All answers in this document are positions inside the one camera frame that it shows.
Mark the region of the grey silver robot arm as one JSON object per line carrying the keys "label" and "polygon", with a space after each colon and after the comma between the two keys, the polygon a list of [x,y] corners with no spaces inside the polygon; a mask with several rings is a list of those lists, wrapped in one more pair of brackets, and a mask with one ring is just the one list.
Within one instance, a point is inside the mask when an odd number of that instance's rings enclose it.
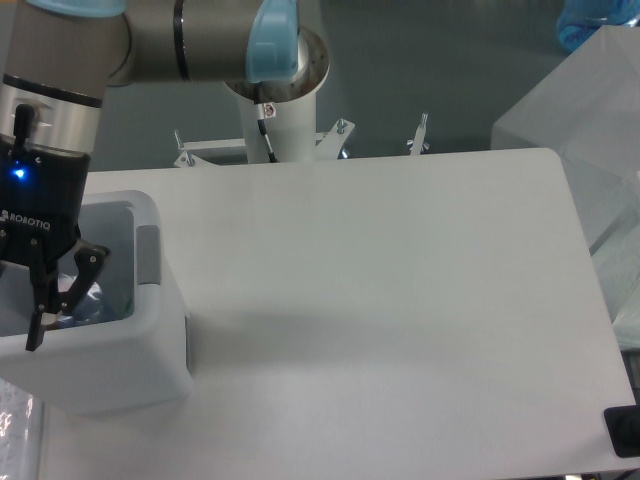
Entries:
{"label": "grey silver robot arm", "polygon": [[108,87],[222,81],[256,105],[321,85],[328,49],[295,1],[20,1],[1,77],[1,260],[30,275],[26,347],[110,252],[78,226]]}

